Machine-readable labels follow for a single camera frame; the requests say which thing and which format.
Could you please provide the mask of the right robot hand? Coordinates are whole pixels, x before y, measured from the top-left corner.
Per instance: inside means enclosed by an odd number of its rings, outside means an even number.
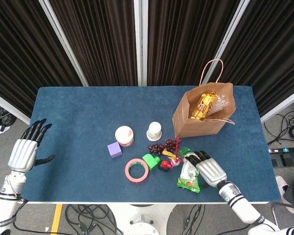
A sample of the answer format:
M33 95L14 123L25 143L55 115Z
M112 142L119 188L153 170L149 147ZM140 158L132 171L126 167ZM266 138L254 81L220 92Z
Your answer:
M206 152L188 153L184 158L199 171L209 186L216 188L220 182L227 180L225 171Z

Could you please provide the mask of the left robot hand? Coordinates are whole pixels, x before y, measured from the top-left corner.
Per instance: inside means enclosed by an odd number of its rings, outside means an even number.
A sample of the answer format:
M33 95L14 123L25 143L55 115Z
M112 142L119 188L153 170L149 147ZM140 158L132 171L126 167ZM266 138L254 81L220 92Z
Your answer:
M55 158L55 155L51 154L47 158L36 159L38 147L45 133L52 126L51 123L44 125L46 121L46 118L35 121L17 139L8 161L8 166L12 171L26 173L34 166L47 164Z

